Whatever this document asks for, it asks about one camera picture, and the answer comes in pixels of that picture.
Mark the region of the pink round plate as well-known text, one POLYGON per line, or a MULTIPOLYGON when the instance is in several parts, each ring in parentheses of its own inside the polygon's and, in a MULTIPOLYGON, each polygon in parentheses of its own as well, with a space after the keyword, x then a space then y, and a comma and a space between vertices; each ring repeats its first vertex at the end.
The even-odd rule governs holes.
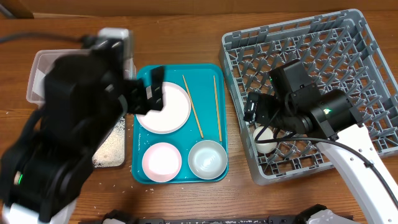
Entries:
POLYGON ((161 111, 151 110, 146 115, 136 115, 139 124, 155 134, 169 134, 180 129, 188 120, 191 101, 187 92, 175 83, 163 84, 161 111))

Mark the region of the wooden chopstick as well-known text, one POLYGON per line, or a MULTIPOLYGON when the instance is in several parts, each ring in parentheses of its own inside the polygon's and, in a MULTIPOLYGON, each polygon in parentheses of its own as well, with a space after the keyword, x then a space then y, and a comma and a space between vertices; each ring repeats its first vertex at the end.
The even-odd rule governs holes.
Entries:
POLYGON ((213 76, 213 86, 214 86, 214 93, 215 93, 215 105, 216 105, 216 115, 217 115, 217 123, 218 123, 218 137, 219 137, 219 142, 222 142, 220 109, 219 109, 219 103, 218 103, 218 90, 217 90, 217 83, 216 83, 215 76, 213 76))
POLYGON ((197 112, 196 112, 196 109, 195 109, 195 105, 194 105, 194 102, 193 102, 193 98, 192 98, 192 96, 191 96, 191 94, 190 94, 190 90, 189 90, 189 87, 188 87, 188 85, 187 85, 187 81, 186 81, 184 75, 182 75, 182 78, 183 78, 183 82, 184 82, 185 88, 186 88, 186 90, 187 90, 187 94, 188 94, 188 96, 189 96, 189 98, 190 98, 191 107, 192 107, 193 114, 194 114, 194 117, 195 117, 195 120, 196 120, 196 123, 197 123, 198 130, 199 130, 199 132, 200 132, 200 136, 201 136, 202 139, 204 139, 204 134, 203 134, 203 131, 202 131, 202 128, 201 128, 200 121, 199 121, 199 119, 198 119, 198 115, 197 115, 197 112))

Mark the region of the pink bowl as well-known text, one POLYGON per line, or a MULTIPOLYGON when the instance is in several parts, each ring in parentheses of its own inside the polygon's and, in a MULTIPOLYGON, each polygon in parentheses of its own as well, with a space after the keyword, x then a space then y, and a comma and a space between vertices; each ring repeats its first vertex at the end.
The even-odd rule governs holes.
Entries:
POLYGON ((142 158, 145 175, 154 182, 168 182, 175 178, 182 167, 182 156, 172 144, 159 142, 146 150, 142 158))

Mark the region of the grey-white bowl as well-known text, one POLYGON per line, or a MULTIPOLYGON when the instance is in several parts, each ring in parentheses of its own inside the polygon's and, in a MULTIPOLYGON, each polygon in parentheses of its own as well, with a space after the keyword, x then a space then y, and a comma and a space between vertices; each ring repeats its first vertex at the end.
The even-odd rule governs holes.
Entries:
POLYGON ((195 176, 213 180, 221 176, 228 165, 226 150, 219 143, 204 140, 196 143, 188 155, 188 165, 195 176))

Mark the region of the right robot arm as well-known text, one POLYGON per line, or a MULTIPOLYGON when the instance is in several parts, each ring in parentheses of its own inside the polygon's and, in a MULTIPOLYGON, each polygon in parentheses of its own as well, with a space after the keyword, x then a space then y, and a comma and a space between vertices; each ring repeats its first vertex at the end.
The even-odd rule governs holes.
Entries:
POLYGON ((336 89, 320 93, 303 63, 295 59, 269 72, 273 95, 250 92, 244 120, 288 131, 256 144, 310 141, 342 176, 369 223, 397 223, 397 183, 373 146, 350 97, 336 89))

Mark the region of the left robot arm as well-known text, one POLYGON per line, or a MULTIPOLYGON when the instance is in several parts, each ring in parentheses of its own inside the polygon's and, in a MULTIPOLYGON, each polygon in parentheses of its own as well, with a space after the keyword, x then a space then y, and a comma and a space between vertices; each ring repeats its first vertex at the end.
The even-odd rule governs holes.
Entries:
POLYGON ((56 59, 34 110, 1 158, 1 200, 8 222, 66 222, 93 172, 93 156, 126 114, 163 108, 165 68, 150 85, 124 77, 124 43, 105 39, 86 54, 56 59))

